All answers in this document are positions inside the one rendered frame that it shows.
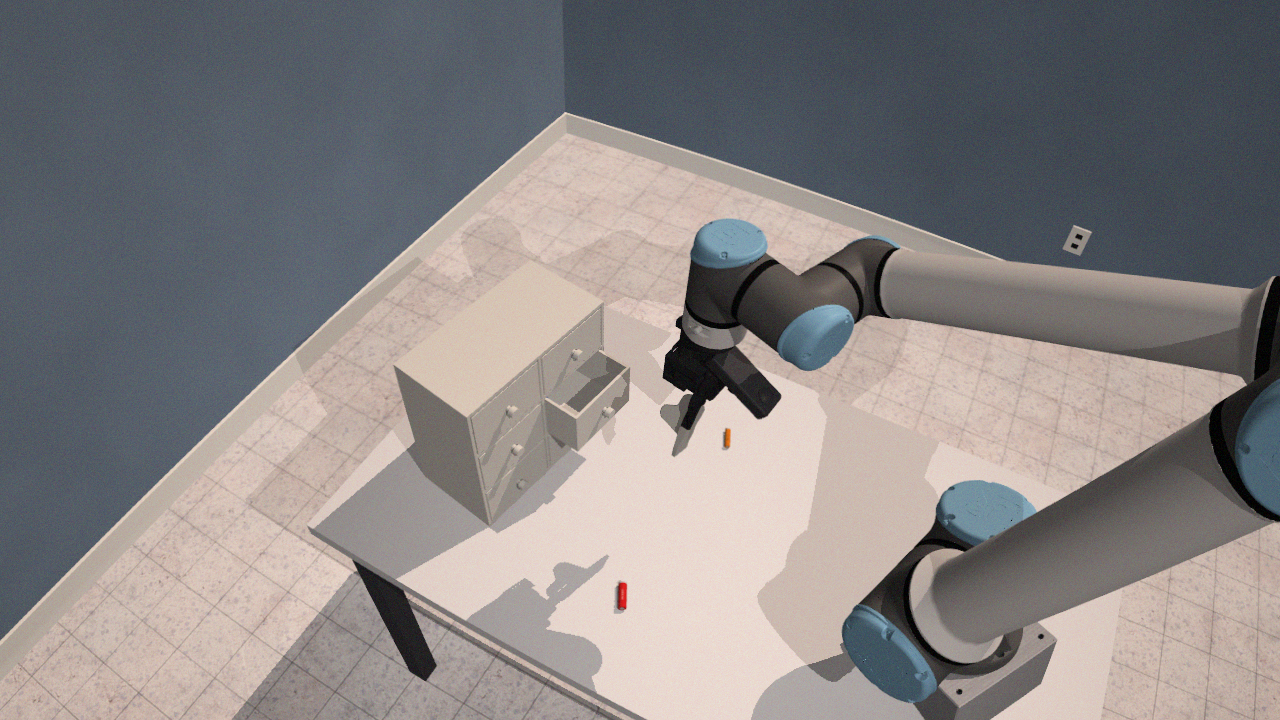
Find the beige chest of drawers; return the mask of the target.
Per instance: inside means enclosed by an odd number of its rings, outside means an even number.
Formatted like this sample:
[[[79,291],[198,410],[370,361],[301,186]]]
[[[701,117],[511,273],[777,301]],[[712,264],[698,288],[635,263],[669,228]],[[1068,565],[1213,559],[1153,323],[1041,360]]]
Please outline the beige chest of drawers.
[[[550,465],[541,356],[602,307],[604,301],[531,260],[442,325],[393,364],[425,477],[488,527],[531,488]],[[538,363],[547,471],[492,521],[470,416]]]

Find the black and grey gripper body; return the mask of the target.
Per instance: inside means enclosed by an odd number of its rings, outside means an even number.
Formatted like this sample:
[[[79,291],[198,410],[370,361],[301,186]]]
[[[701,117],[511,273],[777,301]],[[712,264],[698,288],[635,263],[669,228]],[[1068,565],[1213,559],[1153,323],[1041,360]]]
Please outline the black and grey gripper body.
[[[680,340],[666,354],[666,363],[663,370],[663,379],[668,380],[671,384],[684,391],[689,389],[692,393],[700,387],[708,389],[707,400],[710,401],[716,398],[717,395],[724,388],[724,383],[710,372],[707,366],[707,360],[712,354],[724,354],[731,348],[707,348],[692,342],[687,334],[685,334],[682,328],[682,316],[676,319],[676,327],[681,329]]]

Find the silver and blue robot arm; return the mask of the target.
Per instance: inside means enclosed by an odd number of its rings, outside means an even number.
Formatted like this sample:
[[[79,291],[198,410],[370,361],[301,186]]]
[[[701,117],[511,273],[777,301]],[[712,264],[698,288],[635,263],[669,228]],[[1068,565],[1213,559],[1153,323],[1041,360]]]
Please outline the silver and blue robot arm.
[[[895,700],[922,702],[950,673],[993,673],[1018,653],[1023,626],[1280,523],[1280,275],[1247,290],[915,252],[877,234],[796,275],[767,249],[750,222],[703,225],[682,316],[696,345],[735,346],[705,364],[756,419],[781,395],[737,348],[748,331],[813,372],[869,315],[1247,384],[1038,512],[1007,486],[950,486],[931,530],[844,621],[850,659]]]

